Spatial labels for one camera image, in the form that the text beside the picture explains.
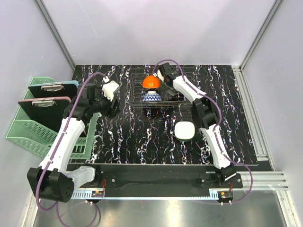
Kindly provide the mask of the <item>blue white zigzag bowl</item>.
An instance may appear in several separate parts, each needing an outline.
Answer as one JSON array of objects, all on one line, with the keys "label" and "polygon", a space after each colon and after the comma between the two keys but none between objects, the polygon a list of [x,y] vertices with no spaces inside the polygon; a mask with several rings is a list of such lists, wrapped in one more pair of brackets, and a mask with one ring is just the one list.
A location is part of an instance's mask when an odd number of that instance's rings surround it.
[{"label": "blue white zigzag bowl", "polygon": [[156,91],[148,91],[143,95],[143,102],[161,102],[162,98]]}]

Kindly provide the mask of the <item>orange bowl white inside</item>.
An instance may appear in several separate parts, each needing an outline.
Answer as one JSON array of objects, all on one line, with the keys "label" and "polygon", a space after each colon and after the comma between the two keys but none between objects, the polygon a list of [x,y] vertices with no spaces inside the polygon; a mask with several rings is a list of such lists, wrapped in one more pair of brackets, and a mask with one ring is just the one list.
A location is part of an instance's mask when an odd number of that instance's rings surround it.
[{"label": "orange bowl white inside", "polygon": [[143,82],[142,87],[146,89],[156,89],[161,87],[161,81],[154,75],[147,76]]}]

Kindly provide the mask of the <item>white bowl dark blue outside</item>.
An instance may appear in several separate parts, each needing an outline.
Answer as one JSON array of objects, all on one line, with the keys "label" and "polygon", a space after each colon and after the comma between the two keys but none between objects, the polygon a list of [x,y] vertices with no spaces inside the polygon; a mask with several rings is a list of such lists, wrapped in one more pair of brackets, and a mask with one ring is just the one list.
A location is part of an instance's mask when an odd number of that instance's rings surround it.
[{"label": "white bowl dark blue outside", "polygon": [[195,126],[192,122],[180,121],[175,124],[174,136],[179,141],[189,141],[193,139],[195,131]]}]

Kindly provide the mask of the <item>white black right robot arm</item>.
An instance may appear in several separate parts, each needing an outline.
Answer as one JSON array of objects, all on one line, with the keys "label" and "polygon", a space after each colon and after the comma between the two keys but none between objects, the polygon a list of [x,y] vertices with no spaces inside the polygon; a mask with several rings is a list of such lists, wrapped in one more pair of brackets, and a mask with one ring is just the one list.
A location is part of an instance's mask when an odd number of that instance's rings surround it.
[{"label": "white black right robot arm", "polygon": [[180,92],[192,104],[192,120],[194,125],[202,131],[210,147],[215,171],[215,182],[219,187],[226,187],[236,175],[233,162],[230,160],[221,138],[219,125],[222,114],[218,104],[206,92],[198,89],[185,76],[181,67],[173,68],[169,60],[159,63],[159,68],[153,70],[169,89]]}]

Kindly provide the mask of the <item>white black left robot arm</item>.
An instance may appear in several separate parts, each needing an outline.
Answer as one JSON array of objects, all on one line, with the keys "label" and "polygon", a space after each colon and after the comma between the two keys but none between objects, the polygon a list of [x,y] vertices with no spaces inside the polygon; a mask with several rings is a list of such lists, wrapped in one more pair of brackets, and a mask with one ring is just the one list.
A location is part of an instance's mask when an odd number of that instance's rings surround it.
[{"label": "white black left robot arm", "polygon": [[91,118],[100,113],[112,119],[120,112],[115,97],[119,88],[114,81],[102,87],[91,83],[80,85],[77,95],[63,112],[60,130],[48,154],[39,167],[32,167],[27,173],[36,201],[46,199],[66,203],[74,190],[84,184],[98,187],[102,183],[102,175],[94,167],[81,166],[69,172],[67,166],[76,142]]}]

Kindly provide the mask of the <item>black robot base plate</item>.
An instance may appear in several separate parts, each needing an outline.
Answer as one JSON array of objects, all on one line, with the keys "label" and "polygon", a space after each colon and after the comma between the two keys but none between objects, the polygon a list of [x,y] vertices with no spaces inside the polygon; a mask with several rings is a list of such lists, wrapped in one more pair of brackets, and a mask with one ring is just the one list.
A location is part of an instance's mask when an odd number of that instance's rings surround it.
[{"label": "black robot base plate", "polygon": [[94,183],[87,183],[82,187],[100,187],[106,182],[109,188],[129,185],[190,185],[200,188],[243,188],[240,174],[236,174],[226,182],[218,182],[216,174],[212,172],[102,172]]}]

